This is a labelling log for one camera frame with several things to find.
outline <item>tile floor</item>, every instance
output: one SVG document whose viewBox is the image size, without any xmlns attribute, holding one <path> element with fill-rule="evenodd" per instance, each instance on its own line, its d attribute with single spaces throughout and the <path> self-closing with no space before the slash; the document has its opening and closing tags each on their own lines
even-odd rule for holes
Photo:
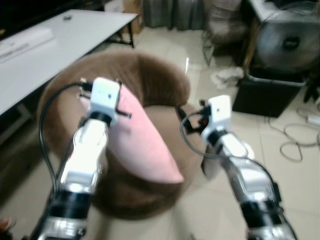
<svg viewBox="0 0 320 240">
<path fill-rule="evenodd" d="M 189 102 L 229 94 L 235 96 L 235 87 L 216 89 L 210 76 L 231 66 L 231 57 L 213 59 L 207 67 L 201 52 L 201 32 L 167 31 L 165 28 L 146 28 L 135 36 L 136 48 L 168 59 L 185 71 L 191 82 Z M 121 45 L 108 45 L 121 49 Z M 288 123 L 303 123 L 296 108 L 315 111 L 316 107 L 303 104 L 303 90 L 280 118 L 272 123 L 282 128 Z M 294 163 L 284 158 L 279 147 L 287 139 L 271 129 L 263 117 L 233 113 L 233 130 L 255 150 L 256 158 L 278 181 L 288 219 L 300 240 L 320 239 L 320 152 L 317 147 L 303 148 L 303 161 Z M 313 142 L 316 131 L 292 129 L 292 135 L 301 141 Z M 293 154 L 296 149 L 286 149 Z M 48 171 L 42 162 L 1 206 L 0 216 L 16 216 L 13 229 L 19 240 L 35 226 L 50 189 Z M 190 234 L 199 240 L 244 240 L 245 222 L 223 172 L 213 181 L 207 181 L 199 171 L 187 193 L 169 211 L 147 220 L 125 221 L 101 215 L 92 208 L 86 239 L 89 240 L 189 240 Z"/>
</svg>

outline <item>pink cushion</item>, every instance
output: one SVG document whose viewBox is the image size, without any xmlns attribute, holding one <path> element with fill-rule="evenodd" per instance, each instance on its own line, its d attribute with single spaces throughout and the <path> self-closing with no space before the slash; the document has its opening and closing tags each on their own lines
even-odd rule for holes
<svg viewBox="0 0 320 240">
<path fill-rule="evenodd" d="M 90 101 L 83 97 L 80 101 L 85 110 L 88 110 Z M 183 182 L 184 178 L 168 147 L 138 99 L 125 85 L 120 89 L 118 109 L 132 114 L 131 119 L 119 116 L 117 124 L 108 132 L 108 148 L 123 167 L 150 182 Z"/>
</svg>

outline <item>silver robot arm segment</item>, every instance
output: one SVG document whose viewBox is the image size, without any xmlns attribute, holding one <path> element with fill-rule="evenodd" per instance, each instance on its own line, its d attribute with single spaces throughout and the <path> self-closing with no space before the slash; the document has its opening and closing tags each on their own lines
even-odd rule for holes
<svg viewBox="0 0 320 240">
<path fill-rule="evenodd" d="M 255 161 L 253 149 L 226 130 L 231 117 L 230 97 L 214 97 L 208 103 L 210 116 L 201 137 L 221 158 L 206 158 L 202 164 L 204 174 L 212 177 L 216 167 L 213 161 L 222 166 L 246 221 L 248 240 L 297 240 L 280 205 L 277 183 Z"/>
<path fill-rule="evenodd" d="M 79 240 L 86 234 L 109 126 L 117 122 L 118 115 L 131 117 L 117 110 L 120 87 L 101 77 L 93 81 L 87 119 L 73 136 L 72 154 L 57 177 L 58 191 L 49 198 L 30 240 Z"/>
</svg>

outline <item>brown pouf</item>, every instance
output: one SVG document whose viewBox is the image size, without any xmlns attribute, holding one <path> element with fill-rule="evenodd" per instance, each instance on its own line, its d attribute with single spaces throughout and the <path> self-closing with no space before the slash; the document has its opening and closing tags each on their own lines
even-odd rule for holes
<svg viewBox="0 0 320 240">
<path fill-rule="evenodd" d="M 174 108 L 184 105 L 187 113 L 195 111 L 187 104 L 190 83 L 177 66 L 159 58 L 135 50 L 99 52 L 83 57 L 50 82 L 41 97 L 38 115 L 61 87 L 81 78 L 93 81 L 96 77 L 119 80 L 138 98 L 171 151 L 184 182 L 159 184 L 142 180 L 127 172 L 107 151 L 108 167 L 97 186 L 94 203 L 102 211 L 125 219 L 142 219 L 163 212 L 189 187 L 203 159 L 184 143 Z M 61 94 L 50 107 L 44 124 L 48 145 L 60 157 L 80 118 L 86 114 L 77 99 L 78 91 L 75 88 Z M 189 139 L 195 147 L 205 150 L 197 134 Z"/>
</svg>

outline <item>electric fan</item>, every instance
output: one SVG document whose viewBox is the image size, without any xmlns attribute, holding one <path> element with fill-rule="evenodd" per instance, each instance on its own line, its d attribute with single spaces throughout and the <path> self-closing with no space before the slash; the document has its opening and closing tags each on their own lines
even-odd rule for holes
<svg viewBox="0 0 320 240">
<path fill-rule="evenodd" d="M 320 19 L 316 3 L 289 4 L 265 20 L 256 40 L 254 62 L 269 70 L 299 73 L 319 62 Z"/>
<path fill-rule="evenodd" d="M 319 68 L 320 19 L 316 3 L 291 3 L 259 29 L 253 59 L 240 82 L 233 110 L 279 117 Z"/>
</svg>

